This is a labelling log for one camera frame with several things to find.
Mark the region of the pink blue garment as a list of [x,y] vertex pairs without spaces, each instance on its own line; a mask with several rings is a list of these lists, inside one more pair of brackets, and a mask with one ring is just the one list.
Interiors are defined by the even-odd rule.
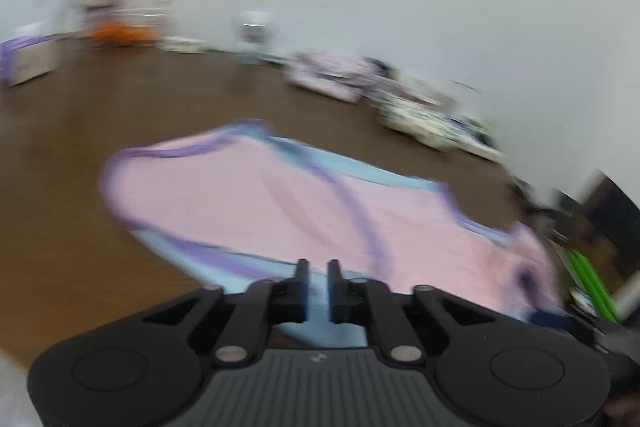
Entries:
[[232,293],[308,260],[307,320],[284,331],[321,348],[366,342],[361,327],[329,319],[331,260],[398,293],[432,285],[518,319],[560,306],[552,262],[530,228],[486,227],[442,182],[280,138],[258,120],[121,150],[100,190],[146,247]]

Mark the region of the white round robot toy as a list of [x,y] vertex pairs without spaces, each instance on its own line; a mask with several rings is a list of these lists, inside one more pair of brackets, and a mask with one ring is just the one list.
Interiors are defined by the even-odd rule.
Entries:
[[269,56],[271,15],[264,11],[246,10],[233,19],[235,54],[244,64],[259,64]]

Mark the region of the purple tissue box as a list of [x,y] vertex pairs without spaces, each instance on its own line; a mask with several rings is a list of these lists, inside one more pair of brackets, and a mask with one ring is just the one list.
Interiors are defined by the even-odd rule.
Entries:
[[61,62],[60,40],[20,37],[1,43],[1,83],[6,87],[49,74]]

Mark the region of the pink floral folded garment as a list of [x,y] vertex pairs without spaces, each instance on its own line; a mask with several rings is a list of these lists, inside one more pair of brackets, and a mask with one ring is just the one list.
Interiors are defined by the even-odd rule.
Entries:
[[297,53],[285,63],[284,72],[286,80],[296,87],[350,104],[358,103],[390,79],[370,58],[332,52]]

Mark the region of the clear box of oranges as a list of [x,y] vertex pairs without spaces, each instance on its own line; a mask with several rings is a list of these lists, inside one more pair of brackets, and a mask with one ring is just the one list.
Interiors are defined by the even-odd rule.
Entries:
[[155,46],[164,34],[165,14],[157,10],[115,10],[82,35],[94,46],[130,48]]

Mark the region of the green plastic object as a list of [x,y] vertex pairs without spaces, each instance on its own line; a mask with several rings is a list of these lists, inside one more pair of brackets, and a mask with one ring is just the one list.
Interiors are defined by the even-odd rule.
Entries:
[[578,276],[580,283],[584,286],[594,311],[596,311],[602,319],[617,323],[620,316],[617,313],[613,299],[589,259],[579,251],[571,251],[568,254],[568,260],[570,260],[570,264]]

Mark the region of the white small power strip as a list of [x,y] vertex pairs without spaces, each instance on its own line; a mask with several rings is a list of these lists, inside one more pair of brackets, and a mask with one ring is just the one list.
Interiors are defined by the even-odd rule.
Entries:
[[202,54],[208,50],[208,45],[202,40],[177,36],[164,37],[158,47],[166,52],[181,54]]

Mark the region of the cream teal floral garment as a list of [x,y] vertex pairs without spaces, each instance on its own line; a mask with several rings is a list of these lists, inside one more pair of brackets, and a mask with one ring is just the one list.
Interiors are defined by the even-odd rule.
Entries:
[[454,150],[478,144],[473,133],[460,122],[423,104],[398,96],[382,95],[376,107],[378,117],[386,128],[408,135],[433,150]]

